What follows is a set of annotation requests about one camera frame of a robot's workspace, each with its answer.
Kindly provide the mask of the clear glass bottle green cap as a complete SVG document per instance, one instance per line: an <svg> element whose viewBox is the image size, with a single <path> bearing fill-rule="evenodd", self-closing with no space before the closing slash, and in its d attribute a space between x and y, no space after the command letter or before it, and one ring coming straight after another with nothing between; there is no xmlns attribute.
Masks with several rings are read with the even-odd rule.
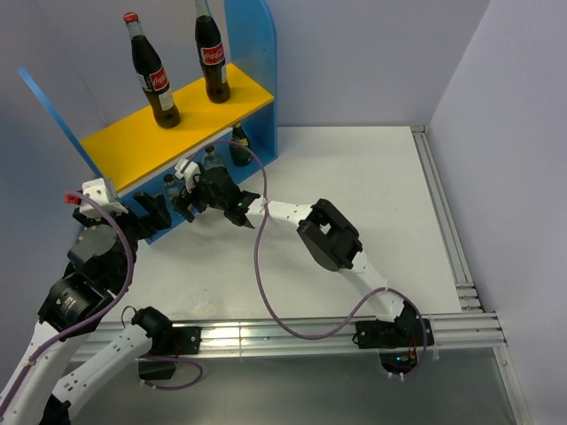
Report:
<svg viewBox="0 0 567 425"><path fill-rule="evenodd" d="M163 195L167 201L167 207L172 208L172 200L184 187L184 182L177 179L173 174L165 174L163 177Z"/></svg>

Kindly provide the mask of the green Perrier glass bottle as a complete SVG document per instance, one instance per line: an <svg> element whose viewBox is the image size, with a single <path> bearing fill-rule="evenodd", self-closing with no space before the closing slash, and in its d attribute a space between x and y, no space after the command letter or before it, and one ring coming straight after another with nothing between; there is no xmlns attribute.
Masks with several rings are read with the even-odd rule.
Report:
<svg viewBox="0 0 567 425"><path fill-rule="evenodd" d="M229 145L229 153L235 166L247 166L251 162L252 156L248 151L249 148L250 144L242 123L235 123L231 130Z"/></svg>

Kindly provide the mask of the cola bottle with red cap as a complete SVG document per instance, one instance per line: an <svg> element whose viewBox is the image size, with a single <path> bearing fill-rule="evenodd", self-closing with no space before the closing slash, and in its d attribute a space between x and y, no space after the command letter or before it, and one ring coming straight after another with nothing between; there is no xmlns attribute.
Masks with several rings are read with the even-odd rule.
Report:
<svg viewBox="0 0 567 425"><path fill-rule="evenodd" d="M135 12L125 13L123 20L130 38L136 76L150 104L153 117L160 128L174 128L181 122L181 114L175 104L173 91L159 54L146 37Z"/></svg>

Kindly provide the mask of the cola bottle without cap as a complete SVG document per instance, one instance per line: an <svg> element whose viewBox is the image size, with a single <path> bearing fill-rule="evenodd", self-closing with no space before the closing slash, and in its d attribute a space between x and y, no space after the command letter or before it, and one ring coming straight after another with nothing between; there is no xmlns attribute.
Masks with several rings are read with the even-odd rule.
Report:
<svg viewBox="0 0 567 425"><path fill-rule="evenodd" d="M194 4L196 10L195 42L205 78L206 94L211 102L221 104L230 98L221 32L210 12L208 2L196 0Z"/></svg>

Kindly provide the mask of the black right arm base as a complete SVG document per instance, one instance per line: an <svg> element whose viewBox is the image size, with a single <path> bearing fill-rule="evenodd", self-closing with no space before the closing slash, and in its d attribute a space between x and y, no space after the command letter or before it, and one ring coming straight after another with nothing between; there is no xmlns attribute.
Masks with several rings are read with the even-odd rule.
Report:
<svg viewBox="0 0 567 425"><path fill-rule="evenodd" d="M415 372L423 353L435 344L430 321L412 313L394 322L356 321L352 342L361 350L378 350L382 368L399 378Z"/></svg>

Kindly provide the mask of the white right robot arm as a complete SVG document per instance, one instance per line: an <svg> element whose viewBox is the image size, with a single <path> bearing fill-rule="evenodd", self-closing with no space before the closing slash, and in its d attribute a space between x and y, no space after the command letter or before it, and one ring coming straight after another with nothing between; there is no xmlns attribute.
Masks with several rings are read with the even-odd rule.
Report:
<svg viewBox="0 0 567 425"><path fill-rule="evenodd" d="M304 340L320 340L333 336L348 324L366 302L372 304L378 321L384 323L384 337L391 344L404 344L418 325L424 336L427 330L416 305L370 264L356 227L327 199L312 205L269 200L268 194L240 189L223 166L210 168L198 162L181 159L175 165L175 177L184 181L185 189L173 198L172 204L188 222L194 212L208 208L219 210L237 227L255 228L253 267L260 297L272 319L288 334ZM260 275L260 239L268 220L291 225L317 265L342 275L363 298L331 331L321 335L305 335L287 326L268 301Z"/></svg>

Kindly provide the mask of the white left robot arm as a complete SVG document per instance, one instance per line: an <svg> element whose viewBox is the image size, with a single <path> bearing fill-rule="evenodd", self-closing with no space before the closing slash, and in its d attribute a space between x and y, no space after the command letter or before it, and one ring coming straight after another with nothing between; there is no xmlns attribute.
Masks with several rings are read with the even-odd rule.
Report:
<svg viewBox="0 0 567 425"><path fill-rule="evenodd" d="M84 229L67 253L63 277L52 285L38 312L26 353L1 395L3 424L68 424L79 397L95 389L113 367L146 354L173 349L173 325L154 307L139 309L117 342L99 352L82 373L62 377L68 362L132 283L140 240L169 228L166 199L137 192L146 211L138 216L110 195L68 191L73 217Z"/></svg>

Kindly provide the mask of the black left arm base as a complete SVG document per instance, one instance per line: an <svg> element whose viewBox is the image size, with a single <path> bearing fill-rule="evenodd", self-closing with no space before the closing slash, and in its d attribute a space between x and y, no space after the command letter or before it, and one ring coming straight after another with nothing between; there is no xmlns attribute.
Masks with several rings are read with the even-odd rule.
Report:
<svg viewBox="0 0 567 425"><path fill-rule="evenodd" d="M152 344L150 356L180 358L197 355L201 341L201 327L173 327ZM137 371L142 380L151 383L169 381L175 374L177 365L168 361L140 361Z"/></svg>

